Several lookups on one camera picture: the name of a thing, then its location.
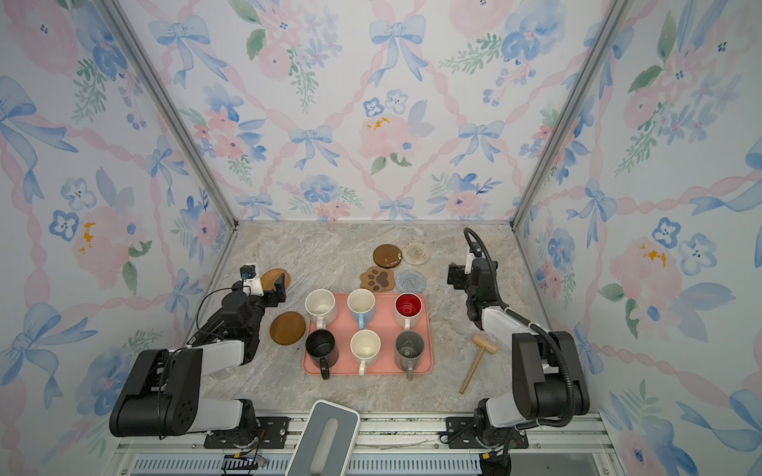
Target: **white mug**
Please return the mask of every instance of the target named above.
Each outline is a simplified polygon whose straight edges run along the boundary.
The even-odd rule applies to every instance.
[[[349,343],[354,359],[360,363],[360,375],[365,369],[376,363],[381,353],[381,337],[370,329],[354,333]]]
[[[315,322],[318,329],[325,329],[336,320],[336,298],[333,292],[327,289],[316,289],[307,295],[304,300],[310,320]]]

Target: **gray mug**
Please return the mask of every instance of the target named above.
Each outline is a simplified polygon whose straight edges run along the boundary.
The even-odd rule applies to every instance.
[[[395,361],[403,372],[407,372],[408,380],[413,379],[413,371],[418,365],[418,360],[423,355],[425,347],[424,338],[418,332],[405,331],[397,336]]]

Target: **mounting plate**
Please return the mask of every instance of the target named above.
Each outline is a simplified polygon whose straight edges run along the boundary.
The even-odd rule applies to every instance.
[[[450,449],[485,449],[484,445],[476,439],[476,428],[473,422],[473,417],[448,417],[445,419],[447,431],[441,432],[440,437],[447,436],[447,445]],[[487,430],[482,441],[484,444],[501,445],[505,441],[508,431],[508,428]],[[511,442],[513,442],[515,449],[529,448],[529,440],[527,440],[526,434],[515,433],[511,437]]]

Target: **brown coaster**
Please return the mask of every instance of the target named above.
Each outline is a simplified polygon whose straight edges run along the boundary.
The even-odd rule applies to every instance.
[[[280,268],[275,268],[274,270],[269,270],[265,274],[262,275],[261,281],[262,281],[262,289],[264,291],[272,291],[275,289],[275,280],[280,278],[281,274],[286,275],[286,287],[291,286],[291,275],[288,274],[288,271],[282,270]]]
[[[360,287],[372,292],[391,291],[394,289],[394,272],[371,266],[360,275]]]
[[[382,244],[373,252],[373,261],[382,268],[393,268],[402,262],[402,252],[393,244]]]
[[[270,337],[273,338],[275,343],[289,346],[302,338],[306,328],[307,324],[305,324],[304,317],[300,313],[294,311],[284,312],[270,324]]]

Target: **ventilation grille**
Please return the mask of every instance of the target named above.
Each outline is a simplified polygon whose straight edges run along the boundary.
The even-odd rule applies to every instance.
[[[267,464],[253,474],[286,474],[291,455],[266,455]],[[247,470],[236,470],[246,462],[223,459],[222,455],[138,455],[130,474],[140,476],[160,476],[165,474],[248,474]],[[469,454],[429,454],[429,455],[353,455],[347,468],[347,475],[373,474],[393,476],[402,474],[481,474],[479,456]]]

